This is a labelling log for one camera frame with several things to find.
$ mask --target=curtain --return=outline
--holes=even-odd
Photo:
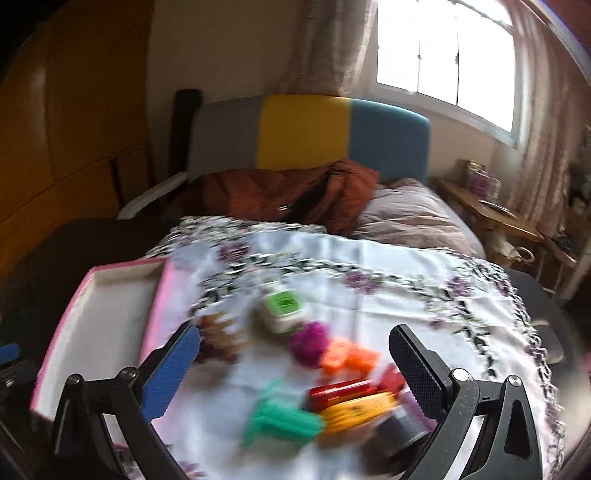
[[[505,2],[513,21],[517,72],[521,70],[522,166],[507,207],[555,237],[569,189],[582,117],[571,81],[572,60],[542,21],[519,0]]]
[[[306,0],[281,90],[350,94],[361,75],[376,5],[377,0]]]

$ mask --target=headboard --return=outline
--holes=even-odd
[[[381,180],[427,179],[429,120],[368,100],[266,95],[202,106],[191,125],[189,180],[229,168],[310,168],[350,158]]]

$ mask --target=blue gripper pad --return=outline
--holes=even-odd
[[[0,365],[16,360],[21,351],[16,343],[0,346]]]
[[[153,370],[141,387],[141,410],[146,420],[151,421],[164,415],[183,377],[199,353],[199,330],[188,322],[183,323],[162,348],[152,352],[140,366]],[[154,367],[153,360],[160,357]]]

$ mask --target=white tablecloth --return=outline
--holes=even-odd
[[[388,335],[399,323],[409,325],[449,367],[466,368],[477,380],[519,375],[537,425],[544,478],[559,468],[564,433],[545,352],[500,267],[449,251],[224,218],[186,219],[148,255],[159,254],[169,254],[180,268],[194,269],[198,315],[225,310],[251,338],[236,365],[192,367],[158,424],[159,431],[174,439],[175,457],[198,462],[208,478],[368,477],[359,442],[332,447],[312,443],[296,450],[287,442],[262,438],[241,447],[245,425],[270,381],[281,379],[278,396],[300,404],[321,377],[319,371],[296,364],[284,346],[253,333],[251,311],[260,298],[259,285],[274,278],[297,290],[310,320],[328,323],[332,336],[380,351],[375,377],[392,361]],[[480,425],[478,419],[473,422],[446,478],[461,474]]]

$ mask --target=blue headboard panel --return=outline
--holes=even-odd
[[[425,183],[431,124],[417,113],[368,100],[351,100],[349,158],[380,172],[382,180]]]

